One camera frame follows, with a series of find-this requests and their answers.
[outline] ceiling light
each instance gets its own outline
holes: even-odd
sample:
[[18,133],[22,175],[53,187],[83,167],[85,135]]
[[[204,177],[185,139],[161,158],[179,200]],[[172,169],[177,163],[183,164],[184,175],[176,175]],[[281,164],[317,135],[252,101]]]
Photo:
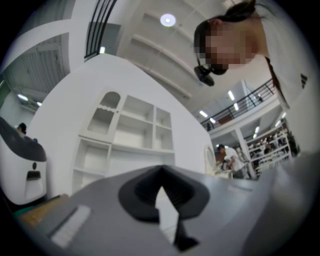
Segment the ceiling light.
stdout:
[[235,97],[234,97],[234,95],[232,94],[232,91],[228,91],[228,94],[229,94],[229,96],[230,96],[230,99],[231,99],[232,101],[234,101],[234,100],[235,100]]
[[205,112],[203,112],[202,110],[199,112],[201,115],[203,115],[205,118],[207,118],[208,117],[208,115],[205,113]]
[[274,127],[277,127],[278,125],[280,125],[281,123],[281,120],[279,120],[278,122],[276,122],[275,126]]
[[161,16],[160,22],[165,27],[172,27],[173,25],[176,24],[176,17],[173,16],[172,14],[166,13]]
[[24,101],[28,101],[28,98],[22,94],[18,94],[18,97],[21,99],[21,100],[24,100]]
[[100,54],[104,54],[106,52],[106,48],[105,47],[103,47],[103,46],[101,46],[101,48],[100,48]]

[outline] black railing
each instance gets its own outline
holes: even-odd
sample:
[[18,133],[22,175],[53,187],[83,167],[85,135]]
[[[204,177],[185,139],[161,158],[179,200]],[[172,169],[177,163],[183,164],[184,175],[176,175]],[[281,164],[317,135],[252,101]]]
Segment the black railing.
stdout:
[[86,37],[85,59],[99,54],[108,18],[116,2],[117,0],[98,0]]
[[224,125],[225,123],[241,116],[249,110],[252,110],[262,102],[269,99],[275,93],[276,88],[273,86],[272,79],[270,79],[258,89],[248,94],[246,97],[243,97],[242,99],[235,102],[237,107],[235,106],[235,104],[232,104],[219,113],[209,117],[201,124],[209,132],[212,129]]

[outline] gray machine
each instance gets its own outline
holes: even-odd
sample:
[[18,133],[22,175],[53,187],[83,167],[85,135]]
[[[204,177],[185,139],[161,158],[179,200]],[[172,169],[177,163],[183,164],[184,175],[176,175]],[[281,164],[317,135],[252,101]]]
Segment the gray machine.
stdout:
[[[300,227],[318,191],[319,154],[266,170],[258,181],[152,166],[98,180],[57,207],[34,230],[49,255],[268,255]],[[163,186],[179,212],[170,244],[159,229]]]

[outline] woman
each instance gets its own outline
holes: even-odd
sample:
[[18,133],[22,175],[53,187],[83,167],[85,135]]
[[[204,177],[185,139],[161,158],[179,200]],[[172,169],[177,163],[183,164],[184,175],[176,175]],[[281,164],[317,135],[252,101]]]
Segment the woman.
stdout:
[[[315,109],[320,107],[317,100],[320,92],[316,86],[319,84],[319,70],[299,30],[274,3],[244,1],[231,7],[224,15],[202,22],[194,33],[194,49],[200,59],[205,59],[207,64],[218,71],[245,65],[256,55],[264,56],[280,104],[287,112],[286,119],[291,119],[290,128],[298,134],[299,142],[306,141],[304,137],[308,131],[294,122],[297,119],[295,113],[302,112],[304,105],[310,104],[305,99],[303,104],[300,99],[305,87],[309,86],[312,92],[308,94],[313,97],[313,106],[306,108],[306,111],[316,115]],[[308,119],[306,115],[302,118],[309,125],[314,122],[315,116],[313,119]],[[320,122],[317,121],[310,132],[318,136],[319,128]],[[306,149],[310,148],[309,144],[305,144]],[[314,151],[319,146],[313,144],[311,148]]]

